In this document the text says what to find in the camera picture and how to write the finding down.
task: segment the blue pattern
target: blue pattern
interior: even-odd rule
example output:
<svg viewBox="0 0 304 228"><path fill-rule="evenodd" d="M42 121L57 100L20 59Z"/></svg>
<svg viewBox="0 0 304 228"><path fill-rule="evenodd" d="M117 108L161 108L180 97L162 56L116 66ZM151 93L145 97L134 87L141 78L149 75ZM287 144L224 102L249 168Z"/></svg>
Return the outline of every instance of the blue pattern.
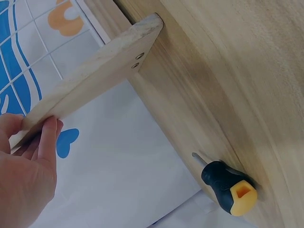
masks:
<svg viewBox="0 0 304 228"><path fill-rule="evenodd" d="M5 10L9 6L9 1L0 1L0 11ZM13 22L14 22L14 29L15 31L18 30L17 23L16 23L16 16L15 16L15 5L13 5ZM5 12L0 14L0 42L3 42L7 37L11 35L10 33L10 26L9 26L9 10L7 9ZM22 52L22 49L19 44L18 34L16 33L16 44L25 65L29 67L29 63ZM8 39L2 46L0 47L3 53L3 58L5 65L8 70L8 74L6 74L4 63L0 59L0 90L3 89L5 86L9 84L9 77L14 79L17 75L22 72L22 69L16 59L15 53L12 48L12 40L11 38ZM32 69L29 69L29 73L35 83L36 90L39 96L39 99L42 99L41 90L37 79L34 75ZM0 110L2 110L3 106L7 102L7 113L14 113L14 114L27 114L31 108L31 95L27 80L24 75L21 75L14 83L13 86L16 90L16 94L13 91L13 87L10 85L8 86L1 94L0 94ZM17 100L19 97L20 102L25 110L23 113L22 108ZM79 136L79 130L69 129L63 131L57 141L57 154L60 158L66 158L70 152L70 144L73 143Z"/></svg>

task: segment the screwdriver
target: screwdriver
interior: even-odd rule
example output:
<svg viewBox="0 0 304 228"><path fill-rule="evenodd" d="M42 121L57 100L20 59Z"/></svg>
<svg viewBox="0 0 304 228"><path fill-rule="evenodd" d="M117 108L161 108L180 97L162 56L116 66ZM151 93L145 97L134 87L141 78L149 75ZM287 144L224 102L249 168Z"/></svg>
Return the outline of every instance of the screwdriver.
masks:
<svg viewBox="0 0 304 228"><path fill-rule="evenodd" d="M257 202L252 179L222 161L205 162L197 153L192 156L203 166L201 179L213 189L219 205L233 216L249 212Z"/></svg>

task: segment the yellow handle end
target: yellow handle end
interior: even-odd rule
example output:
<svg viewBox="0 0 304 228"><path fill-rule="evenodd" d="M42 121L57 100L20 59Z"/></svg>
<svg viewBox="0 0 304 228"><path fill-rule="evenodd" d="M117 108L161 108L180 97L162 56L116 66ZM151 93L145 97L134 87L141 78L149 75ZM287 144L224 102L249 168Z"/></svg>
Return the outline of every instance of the yellow handle end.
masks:
<svg viewBox="0 0 304 228"><path fill-rule="evenodd" d="M230 213L234 216L245 215L257 202L257 190L245 180L235 184L230 191L234 202Z"/></svg>

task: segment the blue heart shape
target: blue heart shape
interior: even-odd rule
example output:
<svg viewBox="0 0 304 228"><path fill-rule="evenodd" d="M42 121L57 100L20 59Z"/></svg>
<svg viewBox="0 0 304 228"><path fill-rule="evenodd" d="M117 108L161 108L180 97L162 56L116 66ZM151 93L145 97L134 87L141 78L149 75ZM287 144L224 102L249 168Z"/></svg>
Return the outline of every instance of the blue heart shape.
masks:
<svg viewBox="0 0 304 228"><path fill-rule="evenodd" d="M76 128L69 129L60 133L57 140L57 154L60 158L66 158L70 153L70 145L75 142L79 136L79 130Z"/></svg>

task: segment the wooden board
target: wooden board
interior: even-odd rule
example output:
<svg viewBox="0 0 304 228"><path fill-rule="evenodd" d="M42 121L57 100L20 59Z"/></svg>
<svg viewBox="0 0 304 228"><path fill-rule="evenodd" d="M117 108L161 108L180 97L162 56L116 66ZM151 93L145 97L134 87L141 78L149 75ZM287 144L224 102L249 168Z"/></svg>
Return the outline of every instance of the wooden board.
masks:
<svg viewBox="0 0 304 228"><path fill-rule="evenodd" d="M22 131L10 138L11 148L19 147L33 138L50 116L64 118L133 76L162 27L160 17L152 14L103 46L27 114L22 121Z"/></svg>
<svg viewBox="0 0 304 228"><path fill-rule="evenodd" d="M261 186L246 218L261 228L304 222L304 7L275 0L116 0L132 23L165 28L130 82L193 176L222 159ZM111 0L86 0L101 24Z"/></svg>

